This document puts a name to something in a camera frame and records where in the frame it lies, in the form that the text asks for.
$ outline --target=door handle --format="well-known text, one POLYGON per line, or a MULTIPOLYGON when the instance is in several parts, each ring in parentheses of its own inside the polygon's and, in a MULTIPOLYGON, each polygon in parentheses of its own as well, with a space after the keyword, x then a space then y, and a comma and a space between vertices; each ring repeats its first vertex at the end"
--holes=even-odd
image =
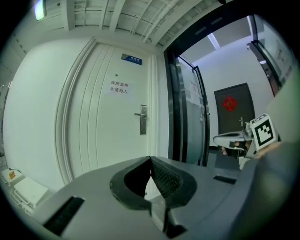
POLYGON ((141 114, 141 113, 135 113, 135 116, 140 116, 141 118, 146 118, 146 114, 141 114))
POLYGON ((244 126, 244 123, 243 123, 243 117, 241 117, 239 121, 240 121, 241 127, 243 127, 243 126, 244 126))
POLYGON ((135 116, 140 117, 140 135, 145 135, 147 132, 147 106, 141 105, 141 113, 135 113, 135 116))

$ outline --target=white door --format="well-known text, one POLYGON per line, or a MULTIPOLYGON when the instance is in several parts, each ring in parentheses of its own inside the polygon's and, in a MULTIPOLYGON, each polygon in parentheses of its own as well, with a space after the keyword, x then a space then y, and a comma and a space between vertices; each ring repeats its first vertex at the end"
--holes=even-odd
POLYGON ((98 44, 90 53, 78 76, 69 116, 75 178, 149 154, 149 128, 140 135, 140 117, 134 115, 141 105, 149 106, 148 68, 148 56, 125 49, 98 44), (123 60, 123 54, 141 59, 142 65, 123 60))

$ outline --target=ceiling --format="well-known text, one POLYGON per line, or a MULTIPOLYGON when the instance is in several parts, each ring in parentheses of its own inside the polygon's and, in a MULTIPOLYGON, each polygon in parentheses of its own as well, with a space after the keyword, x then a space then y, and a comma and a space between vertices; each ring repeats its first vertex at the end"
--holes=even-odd
MULTIPOLYGON (((251 35, 247 18, 239 19, 227 26, 224 26, 213 32, 217 43, 223 47, 229 43, 235 42, 241 38, 251 35)), ((182 56, 193 63, 205 55, 215 51, 215 47, 208 37, 203 38, 198 43, 187 49, 182 56)))
POLYGON ((14 30, 0 56, 0 70, 13 75, 27 52, 47 34, 94 29, 93 34, 122 32, 149 46, 165 49, 203 16, 221 6, 218 0, 44 0, 46 16, 32 8, 14 30))

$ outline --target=black slot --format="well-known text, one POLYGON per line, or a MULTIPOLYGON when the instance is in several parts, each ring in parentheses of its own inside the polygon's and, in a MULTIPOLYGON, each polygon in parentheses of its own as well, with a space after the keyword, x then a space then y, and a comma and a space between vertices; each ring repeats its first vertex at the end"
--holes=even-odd
POLYGON ((56 235, 61 235, 84 200, 80 197, 71 197, 49 220, 44 227, 56 235))
POLYGON ((220 175, 215 176, 214 179, 221 181, 221 182, 229 183, 229 184, 235 184, 235 182, 236 182, 236 179, 234 179, 234 178, 228 178, 228 177, 224 177, 224 176, 220 176, 220 175))

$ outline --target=ceiling light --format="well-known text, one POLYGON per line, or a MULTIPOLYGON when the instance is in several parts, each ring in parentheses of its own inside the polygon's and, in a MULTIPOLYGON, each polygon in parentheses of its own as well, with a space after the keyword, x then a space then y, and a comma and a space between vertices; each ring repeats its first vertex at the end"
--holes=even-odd
POLYGON ((209 40, 211 41, 211 43, 213 44, 215 49, 220 48, 220 45, 219 45, 217 39, 215 38, 215 36, 213 35, 213 33, 207 35, 207 37, 209 38, 209 40))
POLYGON ((34 14, 35 14, 37 20, 40 20, 46 16, 46 8, 45 8, 44 0, 39 0, 35 3, 34 14))

